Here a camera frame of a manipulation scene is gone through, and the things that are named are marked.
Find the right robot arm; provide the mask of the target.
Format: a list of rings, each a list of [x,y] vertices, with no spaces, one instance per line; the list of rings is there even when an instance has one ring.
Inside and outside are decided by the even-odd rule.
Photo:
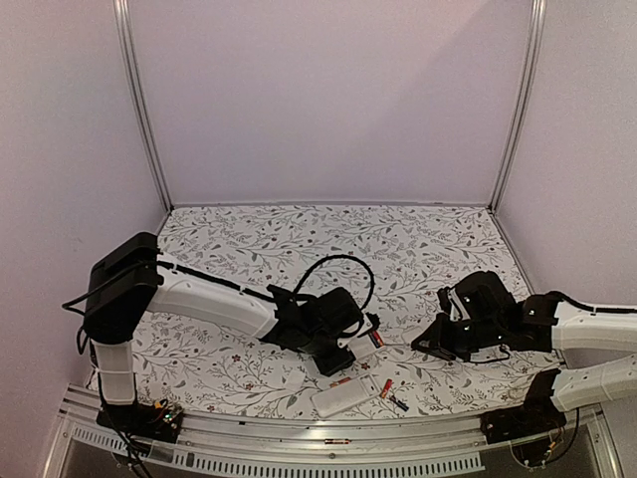
[[[580,303],[560,291],[518,301],[492,272],[475,272],[439,290],[440,312],[411,342],[414,351],[464,362],[482,349],[550,353],[597,349],[623,358],[537,374],[515,413],[515,426],[535,434],[553,412],[614,401],[636,393],[636,310]]]

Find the purple AA battery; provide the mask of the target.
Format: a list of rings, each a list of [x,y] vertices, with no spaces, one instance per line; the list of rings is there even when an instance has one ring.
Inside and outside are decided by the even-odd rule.
[[[403,411],[408,411],[409,410],[409,406],[404,403],[403,401],[401,401],[400,399],[396,398],[394,395],[391,395],[389,397],[390,401],[392,403],[394,403],[398,408],[400,408]]]

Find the white battery cover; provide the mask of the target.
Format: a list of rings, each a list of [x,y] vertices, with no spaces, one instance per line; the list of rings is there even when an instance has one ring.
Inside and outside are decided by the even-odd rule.
[[[287,375],[285,380],[285,388],[288,390],[296,391],[303,387],[306,374],[303,370],[293,369]]]

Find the white remote with buttons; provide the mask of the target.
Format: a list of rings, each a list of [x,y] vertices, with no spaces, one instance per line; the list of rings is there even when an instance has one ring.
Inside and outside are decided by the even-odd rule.
[[[385,346],[379,349],[376,348],[368,333],[362,337],[352,339],[348,343],[348,348],[353,353],[356,360],[363,360],[384,350]]]

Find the red gold AA battery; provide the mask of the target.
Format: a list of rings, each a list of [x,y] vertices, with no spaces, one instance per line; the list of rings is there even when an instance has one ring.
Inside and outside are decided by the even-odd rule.
[[[324,441],[325,445],[347,445],[350,443],[351,443],[351,440],[349,439],[326,439]]]

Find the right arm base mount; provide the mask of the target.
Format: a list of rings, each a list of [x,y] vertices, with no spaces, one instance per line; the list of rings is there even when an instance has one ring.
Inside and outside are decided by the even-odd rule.
[[[555,438],[545,437],[540,445],[515,445],[512,454],[519,464],[527,468],[542,467],[558,460],[573,441],[571,438],[565,449],[557,453],[567,423],[565,413],[558,410],[551,400],[553,385],[559,374],[557,368],[538,373],[531,381],[522,404],[483,413],[480,430],[487,443],[502,443],[556,431]]]

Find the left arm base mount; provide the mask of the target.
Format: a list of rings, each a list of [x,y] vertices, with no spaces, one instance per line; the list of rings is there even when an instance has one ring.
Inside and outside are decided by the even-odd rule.
[[[141,437],[174,444],[183,420],[183,408],[162,399],[155,404],[131,405],[102,403],[97,424],[125,437]]]

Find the orange AA battery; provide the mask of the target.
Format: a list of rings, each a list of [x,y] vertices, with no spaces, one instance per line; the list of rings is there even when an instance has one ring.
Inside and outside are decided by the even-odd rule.
[[[337,386],[339,386],[339,385],[341,385],[341,384],[345,384],[345,383],[347,383],[347,382],[349,382],[349,381],[351,381],[351,378],[350,378],[350,377],[345,377],[345,378],[342,378],[342,379],[340,379],[340,380],[337,380],[337,381],[332,382],[332,383],[330,384],[330,387],[337,387]]]

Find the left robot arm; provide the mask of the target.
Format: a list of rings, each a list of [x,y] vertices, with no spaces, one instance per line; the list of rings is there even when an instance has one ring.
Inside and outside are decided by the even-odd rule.
[[[270,285],[259,293],[180,264],[161,252],[157,237],[141,232],[97,261],[88,290],[62,306],[78,314],[95,350],[101,397],[127,432],[147,424],[137,402],[131,342],[146,313],[173,314],[236,330],[263,343],[312,357],[330,376],[351,365],[352,340],[371,329],[344,288],[321,296]]]

